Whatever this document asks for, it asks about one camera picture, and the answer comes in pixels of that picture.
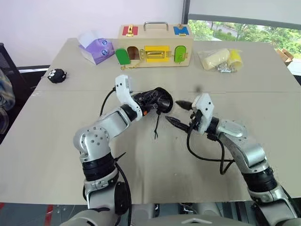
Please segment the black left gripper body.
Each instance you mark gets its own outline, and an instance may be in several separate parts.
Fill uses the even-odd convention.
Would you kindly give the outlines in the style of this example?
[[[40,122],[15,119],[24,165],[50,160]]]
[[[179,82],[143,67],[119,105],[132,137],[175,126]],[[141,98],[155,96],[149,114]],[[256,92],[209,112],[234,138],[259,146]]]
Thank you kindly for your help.
[[[137,93],[131,96],[142,111],[150,111],[153,104],[153,91]]]

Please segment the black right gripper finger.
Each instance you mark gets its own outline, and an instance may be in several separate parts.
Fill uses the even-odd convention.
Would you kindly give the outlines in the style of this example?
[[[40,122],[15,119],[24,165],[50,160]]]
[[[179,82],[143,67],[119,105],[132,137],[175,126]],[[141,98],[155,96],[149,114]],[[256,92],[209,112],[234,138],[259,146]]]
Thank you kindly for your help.
[[[177,100],[175,103],[184,110],[187,110],[187,111],[192,110],[192,102],[184,101],[184,100]]]
[[[165,116],[165,118],[167,119],[167,121],[169,123],[171,123],[174,127],[184,131],[184,132],[188,132],[189,130],[189,126],[182,123],[179,119],[175,118],[175,117],[171,117],[171,116]]]

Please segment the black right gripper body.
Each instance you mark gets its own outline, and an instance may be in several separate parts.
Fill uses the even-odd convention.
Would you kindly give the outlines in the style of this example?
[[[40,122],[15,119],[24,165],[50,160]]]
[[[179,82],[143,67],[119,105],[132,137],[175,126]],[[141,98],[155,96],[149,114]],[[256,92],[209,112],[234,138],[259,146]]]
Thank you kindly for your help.
[[[190,116],[191,122],[189,126],[188,133],[191,133],[193,130],[198,131],[201,123],[201,118],[203,114],[200,110],[193,112]]]

